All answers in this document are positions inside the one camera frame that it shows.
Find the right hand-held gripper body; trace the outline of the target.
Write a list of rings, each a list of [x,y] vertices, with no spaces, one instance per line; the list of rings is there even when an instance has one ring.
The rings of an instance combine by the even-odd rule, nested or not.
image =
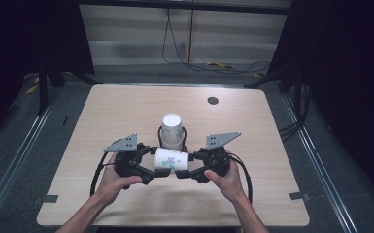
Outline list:
[[[206,147],[203,150],[205,170],[211,170],[222,177],[225,176],[230,168],[230,157],[224,146],[240,135],[239,131],[208,135]]]

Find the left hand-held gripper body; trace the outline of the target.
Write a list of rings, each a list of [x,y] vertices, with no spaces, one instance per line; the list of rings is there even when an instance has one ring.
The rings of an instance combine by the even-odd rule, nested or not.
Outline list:
[[[137,159],[138,141],[137,134],[118,139],[103,149],[104,152],[116,153],[115,171],[120,177],[142,176]]]

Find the dark brown cup holder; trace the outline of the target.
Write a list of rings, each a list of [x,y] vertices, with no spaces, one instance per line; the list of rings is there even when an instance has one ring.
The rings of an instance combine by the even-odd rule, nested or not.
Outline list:
[[[172,131],[164,129],[162,126],[158,128],[158,141],[162,148],[181,152],[188,152],[186,146],[187,132],[184,127]]]

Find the flowered white paper cup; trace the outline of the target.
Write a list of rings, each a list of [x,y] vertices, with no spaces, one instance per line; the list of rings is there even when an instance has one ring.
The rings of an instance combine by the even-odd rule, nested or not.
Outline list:
[[[172,171],[188,169],[188,154],[176,150],[158,148],[154,155],[155,169],[171,169]]]

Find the person's left hand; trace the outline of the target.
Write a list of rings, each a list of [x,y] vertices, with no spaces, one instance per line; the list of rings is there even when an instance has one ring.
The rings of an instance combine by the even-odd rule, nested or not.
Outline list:
[[[141,183],[142,178],[139,176],[131,176],[122,178],[115,171],[113,162],[116,160],[117,154],[114,153],[108,164],[104,168],[103,176],[100,185],[93,194],[95,199],[98,199],[104,206],[112,204],[118,197],[120,191],[132,184]]]

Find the person's right hand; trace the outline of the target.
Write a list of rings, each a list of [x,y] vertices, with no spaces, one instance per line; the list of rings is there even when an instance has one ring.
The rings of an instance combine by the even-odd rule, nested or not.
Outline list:
[[[204,175],[218,187],[222,195],[233,205],[235,205],[240,199],[246,198],[238,166],[234,161],[230,161],[230,169],[223,177],[212,170],[206,170]]]

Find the grey tape piece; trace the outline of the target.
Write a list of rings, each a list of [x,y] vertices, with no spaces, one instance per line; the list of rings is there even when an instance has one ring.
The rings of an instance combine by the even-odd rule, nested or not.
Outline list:
[[[306,192],[294,192],[289,195],[291,200],[303,200],[303,201],[309,201],[310,196]]]
[[[33,201],[33,204],[39,205],[43,203],[56,203],[58,195],[43,195],[36,197]]]

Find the black metal stand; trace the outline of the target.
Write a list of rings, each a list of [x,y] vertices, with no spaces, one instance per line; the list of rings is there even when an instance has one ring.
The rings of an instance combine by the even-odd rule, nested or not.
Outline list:
[[[72,75],[90,85],[102,84],[102,82],[96,81],[89,75],[81,72],[78,67],[74,66],[72,63],[54,57],[43,58],[39,64],[39,115],[41,115],[49,105],[48,81],[51,81],[52,85],[55,87],[63,87],[65,85],[65,78],[62,75],[63,72],[70,72]]]

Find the metal floor rail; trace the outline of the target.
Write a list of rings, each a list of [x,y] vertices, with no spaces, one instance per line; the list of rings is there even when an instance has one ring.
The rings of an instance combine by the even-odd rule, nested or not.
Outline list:
[[[344,233],[358,233],[353,218],[350,215],[350,212],[342,200],[337,188],[335,187],[332,178],[328,174],[307,128],[300,123],[300,118],[295,113],[295,105],[287,94],[283,95],[283,100],[289,112],[291,121],[295,124],[295,132],[298,134],[303,147],[308,154],[308,157],[323,187],[324,193],[331,205],[333,212],[338,218]]]
[[[0,126],[0,210],[61,93],[51,90],[44,108],[39,94],[21,95]]]

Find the black horizontal frame bar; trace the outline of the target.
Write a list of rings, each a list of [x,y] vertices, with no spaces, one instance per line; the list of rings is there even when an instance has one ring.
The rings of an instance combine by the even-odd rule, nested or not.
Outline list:
[[[177,9],[177,10],[196,10],[212,12],[231,12],[231,13],[249,13],[249,14],[267,14],[267,15],[289,15],[293,12],[291,8],[250,6],[250,5],[231,5],[220,3],[199,3],[186,1],[170,0],[77,0],[78,4],[95,6],[120,6],[120,7],[138,7],[155,9]]]

